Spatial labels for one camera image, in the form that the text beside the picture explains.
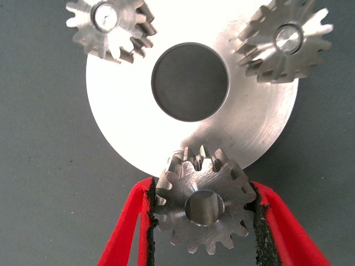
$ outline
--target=gray fabric background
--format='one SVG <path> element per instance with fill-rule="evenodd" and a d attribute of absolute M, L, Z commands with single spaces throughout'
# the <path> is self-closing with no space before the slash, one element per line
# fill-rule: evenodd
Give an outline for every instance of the gray fabric background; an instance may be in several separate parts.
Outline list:
<path fill-rule="evenodd" d="M 93 119 L 86 57 L 65 27 L 65 2 L 0 0 L 1 266 L 94 265 L 130 189 L 147 177 Z M 336 27 L 327 64 L 301 81 L 283 134 L 246 172 L 281 195 L 334 265 L 352 265 L 355 2 L 318 1 L 325 6 Z M 212 257 L 169 237 L 155 232 L 157 266 L 255 263 L 252 233 Z"/>

